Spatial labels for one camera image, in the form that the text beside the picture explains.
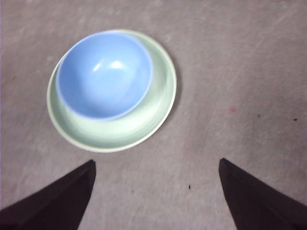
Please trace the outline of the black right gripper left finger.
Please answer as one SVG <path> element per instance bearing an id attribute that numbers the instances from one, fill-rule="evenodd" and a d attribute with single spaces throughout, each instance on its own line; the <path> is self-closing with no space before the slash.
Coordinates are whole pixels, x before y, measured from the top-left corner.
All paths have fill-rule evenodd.
<path id="1" fill-rule="evenodd" d="M 0 211 L 2 230 L 76 230 L 96 177 L 89 160 L 45 188 Z"/>

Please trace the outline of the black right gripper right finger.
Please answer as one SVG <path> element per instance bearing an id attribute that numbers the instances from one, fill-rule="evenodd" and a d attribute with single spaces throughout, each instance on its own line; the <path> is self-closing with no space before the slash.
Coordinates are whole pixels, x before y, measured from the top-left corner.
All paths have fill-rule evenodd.
<path id="1" fill-rule="evenodd" d="M 239 230 L 305 230 L 306 205 L 275 190 L 225 158 L 219 161 L 225 200 Z"/>

